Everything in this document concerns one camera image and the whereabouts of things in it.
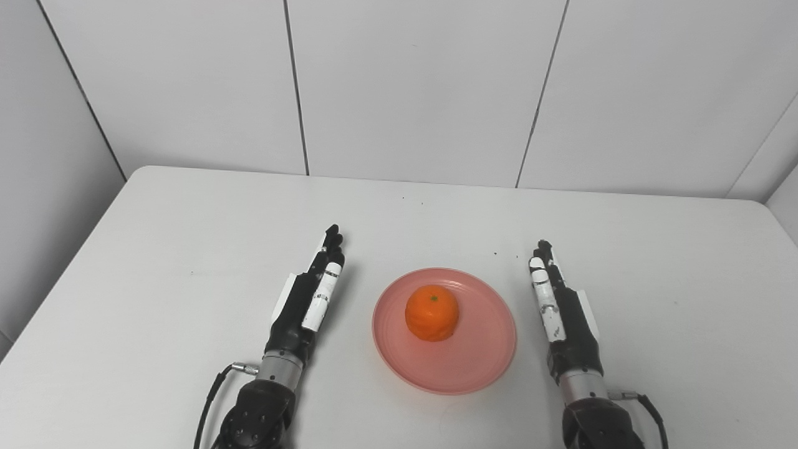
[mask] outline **orange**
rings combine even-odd
[[[454,333],[460,319],[457,299],[446,287],[419,287],[407,301],[405,322],[408,329],[422,340],[446,340]]]

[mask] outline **white wall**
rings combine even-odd
[[[512,187],[565,0],[290,0],[310,169]]]
[[[0,358],[122,183],[36,2],[0,2]]]
[[[770,197],[768,207],[792,241],[798,244],[798,168]]]
[[[279,0],[42,1],[127,173],[304,173]],[[286,4],[310,174],[762,201],[798,161],[798,2]]]
[[[798,95],[770,131],[728,198],[765,202],[798,165]]]
[[[304,173],[280,0],[41,0],[128,176]]]
[[[783,150],[796,43],[798,2],[572,0],[520,185],[724,197]]]

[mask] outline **metal connector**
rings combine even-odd
[[[609,390],[606,395],[613,401],[636,400],[640,396],[636,391],[628,390]]]
[[[233,370],[248,375],[258,375],[258,365],[245,364],[244,362],[233,362]]]

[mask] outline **black cable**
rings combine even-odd
[[[649,412],[651,418],[657,423],[659,427],[659,439],[662,441],[662,449],[668,449],[668,435],[665,433],[665,424],[662,422],[662,416],[657,411],[657,408],[651,403],[646,395],[638,395],[638,401]]]
[[[205,419],[207,419],[207,411],[211,409],[211,403],[213,402],[213,399],[216,397],[216,393],[219,391],[219,388],[222,386],[224,378],[227,377],[227,373],[229,373],[231,369],[233,369],[233,365],[227,365],[227,368],[224,368],[222,372],[217,374],[216,379],[213,381],[213,385],[211,385],[211,390],[207,393],[207,398],[205,399],[205,407],[203,407],[202,409],[202,415],[199,416],[199,425],[197,426],[197,436],[194,438],[194,449],[200,449],[200,441],[202,440],[202,432],[205,429]]]

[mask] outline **silver cylindrical joint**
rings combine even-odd
[[[559,389],[566,405],[585,398],[607,398],[604,378],[600,372],[592,369],[564,372],[559,377]]]
[[[288,352],[273,350],[263,354],[256,379],[279,383],[289,390],[296,390],[302,377],[302,361]]]

